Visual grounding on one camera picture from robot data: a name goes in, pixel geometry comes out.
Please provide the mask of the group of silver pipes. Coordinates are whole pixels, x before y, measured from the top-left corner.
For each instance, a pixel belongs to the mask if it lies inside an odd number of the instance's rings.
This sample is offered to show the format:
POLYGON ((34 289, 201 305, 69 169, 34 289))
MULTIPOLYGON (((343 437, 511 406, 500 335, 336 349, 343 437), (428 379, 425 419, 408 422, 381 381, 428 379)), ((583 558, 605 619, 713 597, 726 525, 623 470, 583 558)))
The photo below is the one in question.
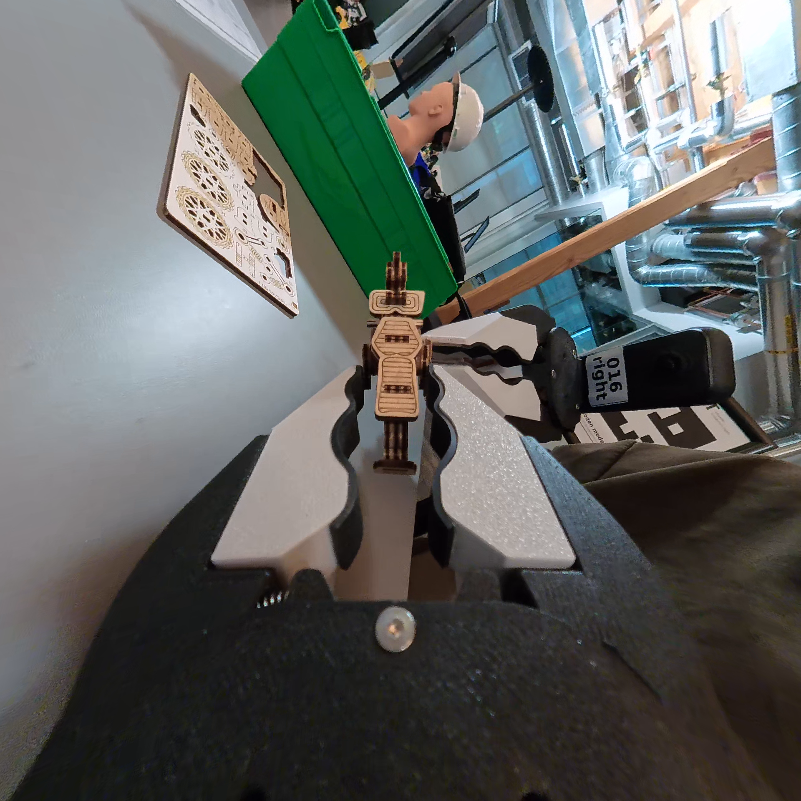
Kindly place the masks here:
MULTIPOLYGON (((589 183, 584 211, 556 195, 567 241, 761 141, 799 144, 799 2, 529 2, 554 76, 553 108, 589 183)), ((771 166, 557 275, 570 279, 587 348, 679 322, 678 308, 738 299, 724 320, 796 350, 799 174, 771 166)))

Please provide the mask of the wooden puzzle sheet with gears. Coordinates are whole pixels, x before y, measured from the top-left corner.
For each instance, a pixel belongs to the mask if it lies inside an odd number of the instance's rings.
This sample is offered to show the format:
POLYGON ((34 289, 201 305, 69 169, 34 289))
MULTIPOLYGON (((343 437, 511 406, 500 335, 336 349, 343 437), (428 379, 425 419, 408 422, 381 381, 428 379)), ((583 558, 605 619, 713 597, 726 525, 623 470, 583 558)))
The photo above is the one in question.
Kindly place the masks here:
POLYGON ((166 169, 164 216, 290 318, 299 315, 286 185, 190 74, 166 169))

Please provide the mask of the black and yellow object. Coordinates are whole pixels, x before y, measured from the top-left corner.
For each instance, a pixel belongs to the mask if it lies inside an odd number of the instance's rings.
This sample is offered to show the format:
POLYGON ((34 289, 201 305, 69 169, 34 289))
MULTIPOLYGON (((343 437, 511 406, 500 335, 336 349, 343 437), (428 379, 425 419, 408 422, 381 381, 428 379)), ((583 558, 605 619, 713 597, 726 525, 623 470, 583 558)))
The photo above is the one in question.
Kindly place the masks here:
POLYGON ((352 50, 366 50, 377 44, 375 24, 363 2, 328 1, 328 5, 352 50))

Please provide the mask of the small wooden model figure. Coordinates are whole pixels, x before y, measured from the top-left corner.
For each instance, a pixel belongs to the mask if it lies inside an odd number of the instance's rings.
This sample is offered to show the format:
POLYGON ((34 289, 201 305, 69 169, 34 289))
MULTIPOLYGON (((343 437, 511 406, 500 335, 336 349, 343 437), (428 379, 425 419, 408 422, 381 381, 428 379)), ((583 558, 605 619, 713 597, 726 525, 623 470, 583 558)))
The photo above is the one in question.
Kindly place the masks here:
POLYGON ((400 252, 386 265, 385 288, 370 292, 369 342, 363 348, 365 386, 375 387, 375 418, 384 425, 382 474, 415 475, 408 456, 408 425, 420 415, 418 393, 425 385, 433 346, 422 335, 423 291, 407 288, 408 266, 400 252))

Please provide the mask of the white hard hat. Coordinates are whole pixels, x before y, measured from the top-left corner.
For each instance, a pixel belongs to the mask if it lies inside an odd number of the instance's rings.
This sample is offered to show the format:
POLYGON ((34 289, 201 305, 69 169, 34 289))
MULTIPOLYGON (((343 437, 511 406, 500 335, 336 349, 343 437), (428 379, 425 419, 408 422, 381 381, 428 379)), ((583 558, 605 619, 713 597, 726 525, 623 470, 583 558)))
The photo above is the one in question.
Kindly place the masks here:
POLYGON ((459 72, 454 74, 451 84, 453 114, 451 121, 441 129, 442 152, 465 150, 479 135, 485 115, 479 95, 462 81, 459 72))

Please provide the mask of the mannequin bust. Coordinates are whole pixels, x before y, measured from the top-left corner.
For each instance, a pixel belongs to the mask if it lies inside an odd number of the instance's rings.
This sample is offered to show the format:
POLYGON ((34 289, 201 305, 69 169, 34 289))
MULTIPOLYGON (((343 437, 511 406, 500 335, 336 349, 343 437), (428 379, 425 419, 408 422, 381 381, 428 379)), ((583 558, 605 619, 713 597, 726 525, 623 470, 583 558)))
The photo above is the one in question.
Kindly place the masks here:
POLYGON ((445 149, 453 128, 457 93, 453 83, 439 83, 413 98, 405 118, 393 115, 387 124, 446 252, 456 283, 460 285, 466 273, 465 252, 456 225, 453 201, 441 190, 422 155, 429 146, 441 151, 445 149))

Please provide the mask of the black disc stand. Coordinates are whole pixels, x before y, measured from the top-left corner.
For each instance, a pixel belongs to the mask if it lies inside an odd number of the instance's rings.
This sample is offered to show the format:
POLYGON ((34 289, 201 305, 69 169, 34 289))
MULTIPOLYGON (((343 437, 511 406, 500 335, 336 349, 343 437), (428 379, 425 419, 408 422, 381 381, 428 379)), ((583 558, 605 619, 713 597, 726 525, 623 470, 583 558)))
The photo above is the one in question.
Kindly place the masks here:
POLYGON ((546 52, 538 44, 531 45, 527 54, 526 68, 529 83, 491 110, 486 111, 484 123, 501 114, 506 108, 514 105, 528 94, 532 95, 539 111, 546 114, 551 112, 555 99, 554 76, 546 52))

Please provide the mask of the wooden beam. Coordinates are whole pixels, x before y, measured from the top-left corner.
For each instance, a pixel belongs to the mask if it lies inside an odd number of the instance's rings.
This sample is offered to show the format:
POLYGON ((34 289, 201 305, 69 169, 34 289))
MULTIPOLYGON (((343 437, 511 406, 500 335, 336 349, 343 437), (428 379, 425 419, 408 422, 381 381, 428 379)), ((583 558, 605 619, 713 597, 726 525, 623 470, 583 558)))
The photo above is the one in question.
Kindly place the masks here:
POLYGON ((799 174, 799 144, 774 138, 749 146, 456 298, 463 299, 473 315, 498 309, 516 295, 713 199, 771 166, 776 167, 777 180, 788 191, 791 180, 799 174))

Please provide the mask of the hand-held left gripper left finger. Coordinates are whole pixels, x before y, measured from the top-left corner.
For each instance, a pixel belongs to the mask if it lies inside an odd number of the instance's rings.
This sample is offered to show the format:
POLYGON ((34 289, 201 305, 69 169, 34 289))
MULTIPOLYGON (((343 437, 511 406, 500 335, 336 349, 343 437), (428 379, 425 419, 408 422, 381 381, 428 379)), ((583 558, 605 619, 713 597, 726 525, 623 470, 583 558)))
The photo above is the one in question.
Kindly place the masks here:
POLYGON ((212 554, 216 568, 273 569, 285 585, 315 569, 334 589, 364 532, 349 461, 364 393, 363 368, 349 368, 274 427, 212 554))

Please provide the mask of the green plastic bin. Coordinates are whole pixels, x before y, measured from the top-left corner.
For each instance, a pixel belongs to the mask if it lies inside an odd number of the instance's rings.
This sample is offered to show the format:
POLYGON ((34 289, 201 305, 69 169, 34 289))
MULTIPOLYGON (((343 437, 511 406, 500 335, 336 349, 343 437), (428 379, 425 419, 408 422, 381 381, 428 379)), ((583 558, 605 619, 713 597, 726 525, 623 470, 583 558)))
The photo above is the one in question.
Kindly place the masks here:
POLYGON ((400 252, 421 315, 443 305, 446 252, 329 3, 302 2, 242 86, 365 295, 400 252))

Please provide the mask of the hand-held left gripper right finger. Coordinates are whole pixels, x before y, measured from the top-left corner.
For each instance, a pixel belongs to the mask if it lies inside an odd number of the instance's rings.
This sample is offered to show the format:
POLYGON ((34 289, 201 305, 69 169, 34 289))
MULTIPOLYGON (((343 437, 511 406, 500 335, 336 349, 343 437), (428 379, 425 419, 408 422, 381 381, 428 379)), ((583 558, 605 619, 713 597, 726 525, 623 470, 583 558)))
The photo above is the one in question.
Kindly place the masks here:
POLYGON ((433 415, 451 441, 432 485, 436 559, 451 569, 568 569, 576 562, 522 435, 434 366, 433 415))

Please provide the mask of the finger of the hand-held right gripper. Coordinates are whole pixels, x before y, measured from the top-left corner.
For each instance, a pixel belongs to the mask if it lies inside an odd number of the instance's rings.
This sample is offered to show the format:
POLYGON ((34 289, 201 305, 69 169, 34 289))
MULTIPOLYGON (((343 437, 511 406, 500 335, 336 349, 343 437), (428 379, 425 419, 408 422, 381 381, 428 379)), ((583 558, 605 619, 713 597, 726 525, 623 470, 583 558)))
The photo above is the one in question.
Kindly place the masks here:
POLYGON ((425 333, 433 365, 493 371, 538 365, 537 327, 492 313, 454 322, 425 333))
POLYGON ((534 383, 515 368, 473 371, 474 393, 527 436, 543 437, 542 403, 534 383))

